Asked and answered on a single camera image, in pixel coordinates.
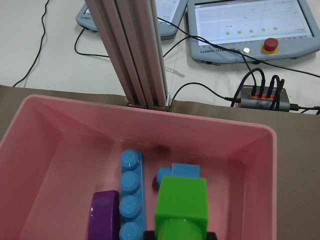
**pink plastic container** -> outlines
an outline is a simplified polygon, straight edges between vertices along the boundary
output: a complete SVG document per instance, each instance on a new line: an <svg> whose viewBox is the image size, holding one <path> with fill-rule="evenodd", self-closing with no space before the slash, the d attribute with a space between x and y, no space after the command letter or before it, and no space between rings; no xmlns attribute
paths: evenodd
<svg viewBox="0 0 320 240"><path fill-rule="evenodd" d="M259 124L30 96L0 143L0 239L85 240L94 192L120 190L120 155L134 149L148 230L157 170L186 163L206 178L209 232L275 240L276 138Z"/></svg>

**green toy brick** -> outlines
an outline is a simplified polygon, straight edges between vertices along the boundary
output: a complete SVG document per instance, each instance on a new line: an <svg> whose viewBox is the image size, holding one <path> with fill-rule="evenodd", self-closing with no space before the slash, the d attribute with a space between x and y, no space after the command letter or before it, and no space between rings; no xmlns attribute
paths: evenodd
<svg viewBox="0 0 320 240"><path fill-rule="evenodd" d="M163 176L155 208L157 240L205 240L208 226L204 178Z"/></svg>

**small blue block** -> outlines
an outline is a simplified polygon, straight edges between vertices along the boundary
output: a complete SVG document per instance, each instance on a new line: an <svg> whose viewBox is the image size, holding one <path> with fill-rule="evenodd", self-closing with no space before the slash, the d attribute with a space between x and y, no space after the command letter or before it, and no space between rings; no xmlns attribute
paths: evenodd
<svg viewBox="0 0 320 240"><path fill-rule="evenodd" d="M120 157L120 240L142 240L146 230L143 156L127 149Z"/></svg>
<svg viewBox="0 0 320 240"><path fill-rule="evenodd" d="M156 181L161 184L163 176L175 176L185 178L199 178L200 165L172 163L172 167L162 166L156 174Z"/></svg>

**display screen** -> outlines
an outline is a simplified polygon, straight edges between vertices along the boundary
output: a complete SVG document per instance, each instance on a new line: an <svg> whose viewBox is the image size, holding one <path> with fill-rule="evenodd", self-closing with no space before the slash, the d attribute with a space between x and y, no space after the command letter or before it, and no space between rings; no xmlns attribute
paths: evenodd
<svg viewBox="0 0 320 240"><path fill-rule="evenodd" d="M158 17L172 22L177 11L180 0L155 0L156 14ZM158 20L160 23L167 24L164 21Z"/></svg>
<svg viewBox="0 0 320 240"><path fill-rule="evenodd" d="M195 5L197 34L213 44L312 38L297 0L222 0ZM199 41L199 46L208 45Z"/></svg>

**purple object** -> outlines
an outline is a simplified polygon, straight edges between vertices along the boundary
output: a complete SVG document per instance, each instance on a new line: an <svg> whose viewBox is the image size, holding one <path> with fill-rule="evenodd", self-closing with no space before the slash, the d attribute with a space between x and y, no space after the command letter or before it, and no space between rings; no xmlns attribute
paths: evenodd
<svg viewBox="0 0 320 240"><path fill-rule="evenodd" d="M95 192L90 208L88 240L118 240L119 230L119 192Z"/></svg>

